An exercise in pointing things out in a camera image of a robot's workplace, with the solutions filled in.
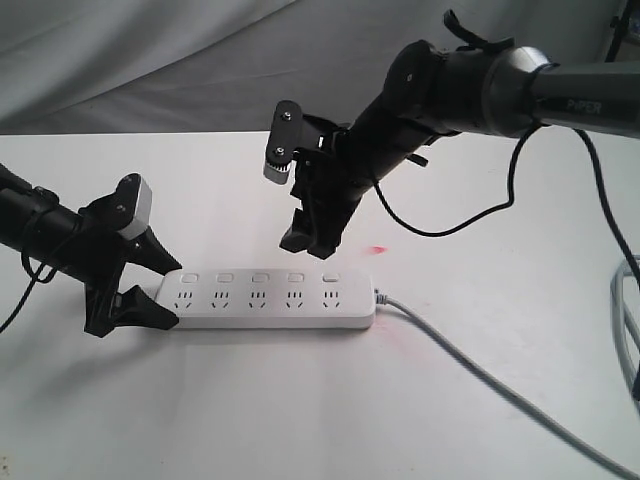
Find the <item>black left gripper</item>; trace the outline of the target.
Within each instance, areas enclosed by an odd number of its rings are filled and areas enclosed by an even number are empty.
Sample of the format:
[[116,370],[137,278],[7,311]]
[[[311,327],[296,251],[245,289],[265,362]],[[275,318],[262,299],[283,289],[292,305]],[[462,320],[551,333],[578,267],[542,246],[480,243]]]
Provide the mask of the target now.
[[73,212],[49,199],[44,207],[45,261],[84,285],[84,331],[106,336],[119,327],[172,329],[178,317],[157,304],[139,286],[121,293],[127,263],[158,274],[179,270],[181,263],[159,242],[153,229],[125,240],[114,225],[114,193]]

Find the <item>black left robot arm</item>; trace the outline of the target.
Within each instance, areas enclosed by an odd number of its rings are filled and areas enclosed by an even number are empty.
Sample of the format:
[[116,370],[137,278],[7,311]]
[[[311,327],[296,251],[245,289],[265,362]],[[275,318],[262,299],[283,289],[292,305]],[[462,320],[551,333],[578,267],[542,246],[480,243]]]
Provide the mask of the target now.
[[170,330],[177,316],[140,287],[119,292],[127,264],[160,275],[181,264],[149,224],[152,191],[138,173],[123,177],[111,194],[72,211],[52,191],[1,170],[1,242],[19,253],[32,283],[62,273],[81,282],[86,333],[103,338],[118,327]]

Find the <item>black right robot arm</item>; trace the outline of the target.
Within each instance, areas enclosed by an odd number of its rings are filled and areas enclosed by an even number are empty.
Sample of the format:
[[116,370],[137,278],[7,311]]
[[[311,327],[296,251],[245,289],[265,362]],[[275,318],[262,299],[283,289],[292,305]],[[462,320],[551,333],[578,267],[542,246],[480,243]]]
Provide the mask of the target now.
[[363,195],[423,146],[462,133],[522,138],[546,125],[637,137],[638,64],[562,66],[532,47],[443,53],[421,40],[397,55],[381,93],[350,124],[283,100],[264,174],[290,183],[300,207],[280,245],[333,255]]

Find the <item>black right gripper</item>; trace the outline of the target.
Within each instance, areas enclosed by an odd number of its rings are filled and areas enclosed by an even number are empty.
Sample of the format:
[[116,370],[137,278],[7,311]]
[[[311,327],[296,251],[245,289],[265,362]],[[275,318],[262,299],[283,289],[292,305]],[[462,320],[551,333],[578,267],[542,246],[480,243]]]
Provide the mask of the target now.
[[349,126],[305,114],[289,101],[288,159],[296,163],[291,195],[300,206],[279,247],[332,256],[364,194],[429,142],[429,127],[391,113],[380,99]]

